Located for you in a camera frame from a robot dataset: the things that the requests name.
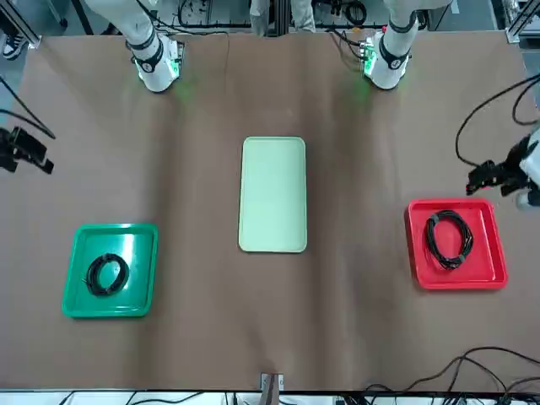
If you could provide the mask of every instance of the wire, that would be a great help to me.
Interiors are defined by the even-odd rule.
[[[347,33],[345,31],[343,32],[343,36],[346,39],[348,39]],[[354,51],[353,46],[351,44],[349,44],[348,42],[347,42],[347,46],[348,46],[349,50],[351,51],[351,53],[353,54],[354,57],[357,57],[358,59],[362,58],[359,53],[356,53],[356,51]]]
[[[76,391],[71,391],[69,394],[67,394],[61,401],[58,403],[58,405],[64,405],[69,398],[71,398],[73,395],[75,395]]]
[[[508,399],[509,397],[511,397],[511,391],[516,388],[517,386],[521,385],[521,384],[525,384],[526,382],[532,382],[532,381],[540,381],[540,377],[537,377],[537,376],[534,376],[534,377],[527,377],[527,378],[523,378],[521,380],[517,380],[517,381],[514,381],[512,384],[510,384],[510,386],[508,387],[508,389],[505,390],[505,394],[499,398],[499,400],[495,403],[495,405],[506,405],[508,404]]]
[[[333,44],[336,46],[337,51],[339,52],[339,58],[341,59],[341,62],[343,62],[343,65],[351,71],[355,73],[361,72],[361,67],[359,65],[358,60],[352,60],[351,58],[345,57],[345,54],[343,52],[343,48],[341,46],[343,40],[341,36],[337,36],[334,34],[333,31],[330,32],[330,39],[332,40]]]
[[[535,365],[540,365],[540,360],[534,359],[532,357],[528,357],[525,354],[521,354],[519,352],[516,352],[515,350],[511,350],[509,348],[501,348],[499,346],[480,346],[477,348],[470,348],[467,352],[463,354],[463,358],[467,358],[469,354],[475,353],[475,352],[481,352],[481,351],[487,351],[487,350],[493,350],[493,351],[499,351],[504,352],[508,354],[512,354],[516,357],[519,357],[520,359],[524,359],[530,363],[534,363]],[[451,391],[454,385],[456,384],[457,375],[459,374],[459,370],[462,366],[463,360],[460,359],[459,363],[457,364],[456,371],[454,372],[454,376],[452,377],[452,382],[450,386],[448,387],[448,391]]]
[[[442,12],[442,15],[440,16],[439,22],[437,23],[437,26],[435,27],[434,31],[437,31],[439,29],[440,22],[445,17],[445,14],[448,11],[448,8],[450,8],[450,5],[451,5],[451,2],[446,5],[445,11]]]
[[[330,32],[331,34],[334,34],[334,35],[337,35],[342,41],[345,41],[347,42],[349,45],[351,46],[356,46],[356,47],[360,47],[360,44],[358,42],[355,42],[353,40],[350,40],[348,37],[347,37],[347,34],[345,34],[344,32],[341,34],[339,33],[337,30],[335,29],[328,29],[327,32]]]
[[[364,391],[369,391],[371,388],[381,388],[384,391],[394,391],[391,388],[388,388],[384,384],[370,384],[366,388],[364,388]]]
[[[357,8],[362,13],[362,17],[360,19],[356,19],[352,15],[351,8]],[[345,8],[345,18],[354,25],[355,27],[361,27],[363,23],[365,23],[365,19],[368,16],[367,10],[365,9],[365,5],[362,2],[359,2],[358,0],[354,0],[351,3],[347,4],[347,7]]]
[[[155,21],[156,23],[159,23],[161,25],[163,25],[164,27],[166,28],[169,28],[171,30],[174,30],[174,31],[177,31],[179,33],[182,33],[182,34],[190,34],[190,35],[200,35],[200,36],[206,36],[206,35],[214,35],[214,34],[226,34],[228,35],[229,33],[227,31],[212,31],[212,32],[191,32],[191,31],[186,31],[186,30],[182,30],[180,28],[178,28],[177,26],[174,26],[174,25],[171,25],[171,24],[167,24],[166,22],[162,21],[159,17],[156,17],[155,15],[153,15],[152,13],[150,13],[150,10],[148,10],[144,4],[142,4],[140,2],[140,0],[135,0],[139,7],[143,9],[144,13],[146,15],[148,15],[148,17]]]
[[[25,116],[21,116],[20,114],[17,114],[16,112],[12,112],[10,110],[4,110],[3,108],[0,108],[0,114],[5,114],[7,116],[13,116],[23,122],[26,122],[27,124],[30,124],[32,127],[34,127],[35,129],[43,132],[47,137],[50,137],[50,138],[53,138],[53,139],[56,139],[57,137],[55,137],[54,135],[51,134],[51,132],[48,132],[44,127],[42,127],[40,124],[38,124],[37,122],[33,122],[31,120],[29,120],[28,118],[26,118]]]
[[[516,88],[520,87],[523,84],[527,84],[527,83],[533,82],[533,81],[538,80],[538,79],[540,79],[540,73],[535,74],[535,75],[533,75],[533,76],[531,76],[529,78],[524,78],[523,80],[512,84],[510,87],[507,87],[506,89],[502,89],[499,93],[492,95],[491,97],[489,97],[488,99],[486,99],[485,101],[483,101],[482,103],[477,105],[474,108],[474,110],[472,110],[469,113],[469,115],[465,118],[465,120],[463,121],[463,123],[461,124],[459,129],[457,130],[457,134],[456,134],[456,142],[455,142],[456,156],[461,162],[465,163],[466,165],[473,166],[473,167],[479,167],[479,164],[474,163],[471,160],[463,158],[462,154],[459,151],[459,138],[462,135],[463,129],[469,123],[469,121],[471,121],[471,118],[473,118],[474,114],[476,114],[478,111],[482,110],[486,105],[491,103],[493,100],[498,99],[501,95],[505,95],[506,93],[511,92],[513,89],[516,89]]]
[[[440,253],[439,247],[437,246],[437,241],[435,240],[435,226],[441,219],[451,220],[462,234],[462,247],[460,249],[460,254],[456,257],[444,256]],[[431,254],[446,270],[455,270],[460,267],[471,252],[474,242],[473,233],[467,225],[467,222],[465,222],[459,213],[452,211],[451,209],[443,209],[428,218],[425,226],[425,239]]]
[[[108,287],[103,287],[99,281],[99,276],[104,265],[107,263],[116,262],[120,270],[116,275],[115,280]],[[92,295],[104,297],[117,293],[122,289],[127,280],[129,267],[124,259],[114,253],[106,253],[95,259],[88,269],[86,274],[86,285]]]
[[[201,394],[203,394],[203,392],[198,392],[196,394],[190,395],[189,397],[179,399],[177,401],[171,401],[171,400],[168,400],[168,399],[143,399],[141,401],[133,402],[131,405],[139,405],[141,403],[148,403],[148,402],[170,403],[170,404],[176,405],[178,403],[183,403],[185,401],[188,401],[188,400],[190,400],[190,399],[192,399],[194,397],[198,397]]]
[[[31,120],[29,120],[28,118],[25,118],[19,114],[16,114],[12,111],[8,111],[8,110],[4,110],[4,109],[1,109],[0,110],[0,114],[7,114],[9,116],[14,116],[15,118],[19,118],[21,121],[24,121],[28,124],[30,124],[32,127],[36,128],[36,129],[39,129],[41,132],[43,132],[47,137],[49,138],[52,138],[52,139],[56,139],[57,137],[55,136],[54,133],[52,133],[52,131],[47,127],[47,125],[45,125],[43,123],[43,121],[41,121],[31,110],[30,108],[28,108],[28,106],[26,106],[26,104],[17,96],[17,94],[14,92],[14,90],[9,86],[8,82],[6,82],[6,80],[0,76],[0,83],[3,84],[3,86],[8,90],[8,92],[17,100],[17,102],[20,104],[21,107],[24,108],[24,110],[32,117],[34,118],[34,120],[37,121],[36,122],[33,122]]]
[[[523,96],[529,91],[532,87],[534,87],[536,84],[540,83],[540,78],[538,80],[534,80],[529,85],[527,85],[522,92],[517,96],[516,101],[514,102],[514,105],[512,106],[512,120],[517,125],[522,125],[524,127],[529,127],[531,125],[535,125],[538,122],[538,118],[532,121],[522,121],[519,118],[517,118],[517,107],[520,104],[521,99]]]
[[[178,14],[176,17],[178,18],[178,24],[182,28],[195,28],[195,29],[212,29],[212,28],[251,28],[251,24],[186,24],[184,23],[184,20],[182,18],[182,12],[184,11],[184,7],[186,6],[187,0],[183,0],[182,5],[180,5],[180,0],[178,1]]]
[[[490,374],[491,376],[493,376],[500,384],[502,384],[503,387],[505,387],[505,384],[504,382],[493,372],[491,371],[490,369],[488,369],[487,367],[485,367],[484,365],[480,364],[478,361],[476,360],[473,360],[473,359],[470,359],[467,357],[467,352],[462,355],[462,356],[458,356],[456,358],[454,358],[450,363],[448,363],[444,369],[442,369],[441,371],[439,371],[438,373],[436,374],[433,374],[429,377],[424,377],[424,378],[419,378],[417,379],[415,382],[413,382],[410,386],[408,386],[407,388],[405,388],[402,392],[409,392],[411,391],[415,386],[417,386],[418,384],[421,384],[423,382],[427,382],[427,381],[432,381],[432,380],[436,380],[437,378],[443,376],[456,362],[458,362],[458,366],[456,367],[456,373],[458,374],[459,373],[459,369],[461,367],[461,364],[463,361],[468,361],[469,363],[472,363],[476,366],[478,366],[480,369],[482,369],[483,371],[487,372],[488,374]],[[449,387],[449,389],[447,391],[451,391],[451,388],[453,387],[453,385],[451,385]]]
[[[138,391],[134,391],[133,394],[129,397],[129,399],[126,402],[126,405],[129,405],[129,403],[132,401],[132,399],[137,395]]]

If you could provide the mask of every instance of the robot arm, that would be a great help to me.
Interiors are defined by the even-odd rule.
[[[390,20],[383,34],[370,40],[373,51],[364,74],[380,89],[393,89],[405,74],[414,38],[419,30],[416,10],[440,8],[451,0],[384,0]]]
[[[138,75],[150,91],[164,91],[179,78],[183,45],[158,34],[137,0],[86,0],[86,3],[124,34]]]
[[[469,173],[467,195],[485,187],[500,186],[503,197],[522,190],[516,199],[517,207],[540,207],[540,126],[524,137],[508,153],[506,160],[495,164],[486,160]]]

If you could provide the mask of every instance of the green led light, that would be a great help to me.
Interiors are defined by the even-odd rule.
[[[178,73],[180,72],[180,69],[178,67],[178,62],[172,62],[171,65],[172,65],[172,71],[175,73],[175,75],[178,75]]]
[[[367,51],[367,60],[364,63],[364,74],[366,76],[371,76],[373,72],[373,67],[375,66],[375,61],[377,60],[377,54],[373,50]]]

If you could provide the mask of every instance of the brown table surface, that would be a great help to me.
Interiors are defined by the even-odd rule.
[[[288,390],[403,389],[477,345],[540,357],[537,213],[481,193],[508,265],[498,292],[419,289],[403,221],[412,198],[464,194],[457,128],[525,74],[503,33],[419,35],[392,92],[348,70],[327,34],[187,40],[184,79],[164,94],[143,87],[121,37],[30,52],[20,94],[57,134],[56,167],[0,174],[0,386],[248,390],[275,371]],[[515,96],[472,120],[465,156],[501,160],[526,135],[510,119]],[[521,114],[535,114],[530,97]],[[242,141],[269,135],[307,145],[299,255],[237,246]],[[65,317],[75,230],[146,221],[159,226],[149,314]],[[538,374],[506,354],[476,359],[505,379]],[[456,389],[495,387],[466,364]]]

